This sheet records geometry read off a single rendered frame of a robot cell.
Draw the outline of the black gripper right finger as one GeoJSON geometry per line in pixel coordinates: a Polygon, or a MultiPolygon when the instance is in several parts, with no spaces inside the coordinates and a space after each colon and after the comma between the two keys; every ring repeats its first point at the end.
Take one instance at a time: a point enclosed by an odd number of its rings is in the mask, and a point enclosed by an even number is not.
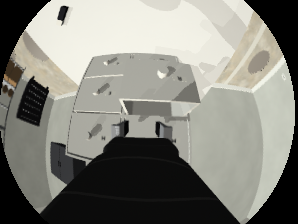
{"type": "Polygon", "coordinates": [[[168,138],[170,141],[172,141],[172,131],[173,127],[166,126],[162,122],[156,121],[155,133],[158,138],[168,138]]]}

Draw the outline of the black and white eraser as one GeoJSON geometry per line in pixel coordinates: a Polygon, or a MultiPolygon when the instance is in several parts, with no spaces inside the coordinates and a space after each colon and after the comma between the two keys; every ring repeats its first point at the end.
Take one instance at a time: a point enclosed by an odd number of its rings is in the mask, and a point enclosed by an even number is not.
{"type": "Polygon", "coordinates": [[[69,8],[68,6],[64,6],[64,5],[60,7],[56,25],[62,26],[64,24],[64,20],[65,20],[68,8],[69,8]]]}

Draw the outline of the grey drawer front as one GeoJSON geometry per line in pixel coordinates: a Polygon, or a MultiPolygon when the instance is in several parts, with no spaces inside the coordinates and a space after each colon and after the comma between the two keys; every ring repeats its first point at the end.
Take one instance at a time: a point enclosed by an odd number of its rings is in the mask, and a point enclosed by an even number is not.
{"type": "Polygon", "coordinates": [[[119,100],[126,115],[185,116],[201,104],[190,64],[137,58],[126,60],[119,100]]]}
{"type": "Polygon", "coordinates": [[[133,58],[141,58],[141,59],[157,59],[157,60],[168,60],[177,62],[175,57],[172,56],[164,56],[164,55],[154,55],[154,54],[134,54],[133,58]]]}
{"type": "Polygon", "coordinates": [[[179,150],[179,157],[188,162],[189,145],[187,119],[125,117],[125,120],[129,120],[129,132],[125,137],[158,138],[155,133],[156,121],[160,121],[166,126],[172,126],[172,143],[179,150]]]}
{"type": "Polygon", "coordinates": [[[130,59],[131,54],[94,57],[84,79],[107,76],[123,76],[127,58],[130,59]]]}
{"type": "Polygon", "coordinates": [[[123,107],[119,101],[121,83],[122,78],[83,80],[73,111],[76,113],[122,114],[123,107]]]}
{"type": "Polygon", "coordinates": [[[121,117],[72,115],[68,152],[94,159],[111,141],[111,125],[120,122],[121,117]]]}

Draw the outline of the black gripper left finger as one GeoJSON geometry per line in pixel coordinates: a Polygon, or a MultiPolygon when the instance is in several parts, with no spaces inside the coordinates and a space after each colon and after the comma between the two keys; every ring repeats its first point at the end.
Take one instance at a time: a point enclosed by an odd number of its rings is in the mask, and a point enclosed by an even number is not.
{"type": "Polygon", "coordinates": [[[125,137],[129,132],[129,120],[111,125],[111,140],[114,137],[125,137]]]}

